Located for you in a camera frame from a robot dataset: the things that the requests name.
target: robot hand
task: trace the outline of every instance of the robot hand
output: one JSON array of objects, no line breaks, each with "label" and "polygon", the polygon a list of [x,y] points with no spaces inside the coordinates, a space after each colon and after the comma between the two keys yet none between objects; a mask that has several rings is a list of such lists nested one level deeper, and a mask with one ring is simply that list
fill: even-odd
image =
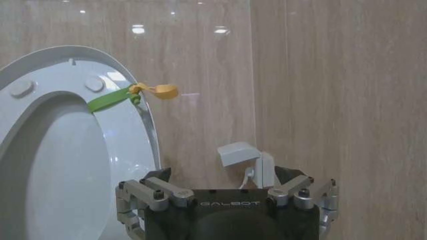
[{"label": "robot hand", "polygon": [[282,167],[275,173],[282,185],[271,189],[191,190],[169,183],[170,168],[153,171],[119,183],[118,220],[134,240],[323,239],[338,218],[337,181]]}]

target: white cable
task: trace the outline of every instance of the white cable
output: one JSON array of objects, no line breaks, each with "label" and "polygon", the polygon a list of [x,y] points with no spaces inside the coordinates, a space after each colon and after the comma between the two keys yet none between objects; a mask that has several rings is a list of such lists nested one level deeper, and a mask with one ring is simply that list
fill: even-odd
[{"label": "white cable", "polygon": [[239,189],[243,189],[243,187],[249,184],[249,179],[253,177],[254,177],[254,167],[247,167],[245,170],[243,183],[242,183]]}]

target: ceramic toilet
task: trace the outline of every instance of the ceramic toilet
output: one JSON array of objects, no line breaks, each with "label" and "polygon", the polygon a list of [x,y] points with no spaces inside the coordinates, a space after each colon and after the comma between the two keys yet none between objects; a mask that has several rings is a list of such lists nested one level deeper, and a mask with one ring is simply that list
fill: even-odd
[{"label": "ceramic toilet", "polygon": [[102,51],[41,50],[0,71],[0,239],[127,240],[115,186],[161,168],[149,104],[87,103],[137,80]]}]

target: yellow tag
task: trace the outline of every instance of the yellow tag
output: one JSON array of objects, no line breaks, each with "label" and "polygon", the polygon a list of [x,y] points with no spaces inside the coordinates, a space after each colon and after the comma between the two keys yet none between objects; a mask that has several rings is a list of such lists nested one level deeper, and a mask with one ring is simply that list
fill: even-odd
[{"label": "yellow tag", "polygon": [[138,94],[141,91],[145,90],[151,92],[159,99],[173,99],[179,95],[179,88],[171,84],[150,87],[145,83],[139,82],[129,88],[129,92],[131,94]]},{"label": "yellow tag", "polygon": [[158,85],[154,87],[154,95],[161,99],[173,99],[179,95],[179,88],[175,85]]}]

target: logo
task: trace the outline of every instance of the logo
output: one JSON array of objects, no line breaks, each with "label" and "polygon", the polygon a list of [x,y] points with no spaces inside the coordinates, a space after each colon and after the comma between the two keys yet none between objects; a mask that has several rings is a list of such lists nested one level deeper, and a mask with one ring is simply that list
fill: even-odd
[{"label": "logo", "polygon": [[203,207],[237,207],[237,206],[258,206],[261,205],[261,201],[205,201],[201,202],[201,206]]}]

